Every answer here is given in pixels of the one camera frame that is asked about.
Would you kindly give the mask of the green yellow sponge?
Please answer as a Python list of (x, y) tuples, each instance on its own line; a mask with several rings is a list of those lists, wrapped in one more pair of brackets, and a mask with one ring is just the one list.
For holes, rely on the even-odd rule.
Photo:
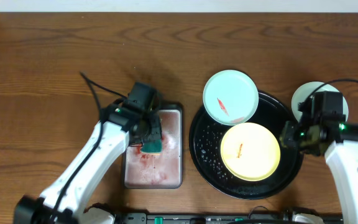
[(140, 151), (141, 153), (144, 154), (153, 154), (153, 155), (160, 154), (162, 152), (162, 140), (158, 139), (158, 140), (145, 142), (143, 143)]

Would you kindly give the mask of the yellow plate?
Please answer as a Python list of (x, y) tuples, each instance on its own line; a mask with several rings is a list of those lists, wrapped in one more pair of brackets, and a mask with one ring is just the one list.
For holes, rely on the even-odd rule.
[(220, 153), (231, 174), (250, 182), (270, 177), (281, 158), (276, 137), (256, 123), (231, 127), (222, 138)]

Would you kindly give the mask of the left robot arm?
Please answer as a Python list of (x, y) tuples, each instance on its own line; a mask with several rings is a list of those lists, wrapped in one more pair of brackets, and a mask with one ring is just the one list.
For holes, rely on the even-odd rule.
[(162, 138), (157, 110), (136, 111), (110, 105), (88, 142), (63, 174), (34, 199), (23, 196), (14, 209), (14, 223), (82, 223), (94, 190), (114, 161), (131, 144)]

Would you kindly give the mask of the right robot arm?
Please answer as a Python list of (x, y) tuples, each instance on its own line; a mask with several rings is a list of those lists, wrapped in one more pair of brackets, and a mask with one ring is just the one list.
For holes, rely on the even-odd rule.
[(283, 147), (301, 154), (323, 156), (334, 178), (343, 222), (358, 223), (358, 124), (343, 114), (303, 115), (287, 121), (279, 137)]

